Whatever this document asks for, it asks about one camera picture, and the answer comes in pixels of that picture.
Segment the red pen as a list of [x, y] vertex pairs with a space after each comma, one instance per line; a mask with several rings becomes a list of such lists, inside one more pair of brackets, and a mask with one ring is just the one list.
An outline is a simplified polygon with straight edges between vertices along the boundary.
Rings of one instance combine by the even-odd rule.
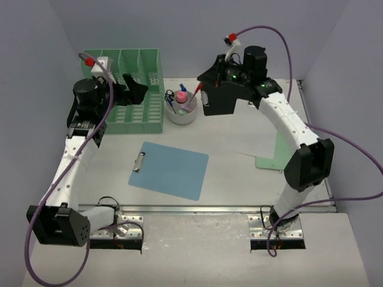
[[194, 93], [193, 93], [191, 99], [189, 100], [188, 105], [190, 105], [190, 104], [192, 103], [193, 99], [196, 97], [197, 93], [202, 89], [202, 87], [203, 87], [203, 83], [200, 82], [200, 83], [198, 84], [198, 86], [196, 87], [196, 90], [194, 91]]

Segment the white clipboard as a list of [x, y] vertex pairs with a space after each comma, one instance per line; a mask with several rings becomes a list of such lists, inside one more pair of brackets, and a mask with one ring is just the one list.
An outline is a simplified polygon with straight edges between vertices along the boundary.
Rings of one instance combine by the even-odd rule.
[[237, 100], [226, 148], [245, 155], [272, 158], [275, 142], [276, 130], [268, 118], [249, 102]]

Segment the blue clipboard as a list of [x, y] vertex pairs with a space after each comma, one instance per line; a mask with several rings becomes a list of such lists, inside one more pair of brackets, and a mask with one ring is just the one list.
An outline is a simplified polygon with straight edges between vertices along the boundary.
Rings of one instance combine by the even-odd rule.
[[144, 142], [135, 160], [129, 185], [198, 201], [209, 155]]

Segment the purple highlighter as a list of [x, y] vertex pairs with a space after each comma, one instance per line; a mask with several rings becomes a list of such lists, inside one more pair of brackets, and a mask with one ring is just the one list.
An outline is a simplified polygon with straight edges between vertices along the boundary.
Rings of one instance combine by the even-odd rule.
[[192, 109], [189, 108], [187, 105], [181, 105], [181, 109], [185, 112], [192, 112]]

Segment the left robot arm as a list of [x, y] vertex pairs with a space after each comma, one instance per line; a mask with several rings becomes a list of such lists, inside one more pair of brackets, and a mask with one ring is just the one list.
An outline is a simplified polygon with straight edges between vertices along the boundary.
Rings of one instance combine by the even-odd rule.
[[95, 231], [112, 235], [124, 229], [116, 206], [98, 203], [88, 211], [78, 210], [84, 176], [98, 151], [107, 124], [104, 116], [115, 106], [139, 105], [148, 87], [123, 74], [124, 84], [108, 83], [102, 76], [77, 81], [72, 89], [74, 102], [67, 119], [65, 149], [52, 186], [41, 207], [30, 206], [26, 213], [42, 245], [84, 246]]

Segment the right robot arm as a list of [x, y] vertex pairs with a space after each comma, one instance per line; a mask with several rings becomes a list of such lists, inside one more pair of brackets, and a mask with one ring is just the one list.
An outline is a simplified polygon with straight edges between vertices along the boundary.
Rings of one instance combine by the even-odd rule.
[[280, 235], [296, 219], [299, 205], [308, 194], [329, 176], [335, 146], [303, 122], [280, 85], [268, 77], [266, 64], [265, 49], [252, 45], [244, 51], [243, 64], [219, 54], [197, 80], [202, 83], [206, 116], [232, 114], [237, 100], [246, 100], [267, 117], [287, 144], [291, 158], [284, 168], [286, 185], [267, 220], [268, 230]]

